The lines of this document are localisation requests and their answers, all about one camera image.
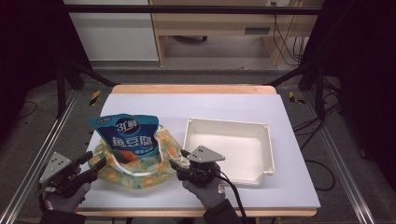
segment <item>wooden table edge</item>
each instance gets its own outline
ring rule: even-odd
[[[205,210],[84,210],[78,214],[86,217],[202,217]],[[312,217],[317,208],[247,209],[248,217]]]
[[[276,89],[259,85],[117,85],[111,93],[276,94]]]

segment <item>white cabinet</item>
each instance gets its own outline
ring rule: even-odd
[[[64,0],[73,5],[148,5],[147,0]],[[158,61],[148,13],[70,13],[90,61]]]

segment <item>table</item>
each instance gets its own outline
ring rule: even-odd
[[[159,118],[183,145],[188,117],[265,122],[270,127],[276,172],[259,186],[237,186],[249,217],[313,216],[320,207],[282,100],[273,87],[218,85],[120,85],[101,116],[129,113]],[[99,143],[94,133],[88,150]],[[237,210],[231,188],[226,195]],[[148,189],[92,183],[78,213],[94,217],[201,217],[205,209],[175,175]]]

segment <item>white tabletop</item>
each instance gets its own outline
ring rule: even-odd
[[[170,131],[181,146],[188,118],[267,123],[270,127],[276,172],[267,175],[259,186],[238,186],[242,204],[247,211],[320,207],[285,107],[277,94],[111,93],[101,116],[119,113],[157,116],[161,125]],[[99,140],[99,134],[95,132],[88,150],[93,150]],[[226,195],[236,208],[231,188],[226,188]],[[163,184],[149,189],[127,189],[100,179],[93,182],[79,212],[89,215],[84,212],[113,210],[204,211],[196,197],[182,188],[175,175]]]

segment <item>orange food item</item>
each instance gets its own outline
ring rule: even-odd
[[[136,155],[129,150],[119,150],[119,153],[121,154],[121,156],[127,161],[127,162],[131,162],[131,161],[135,161],[137,160]]]

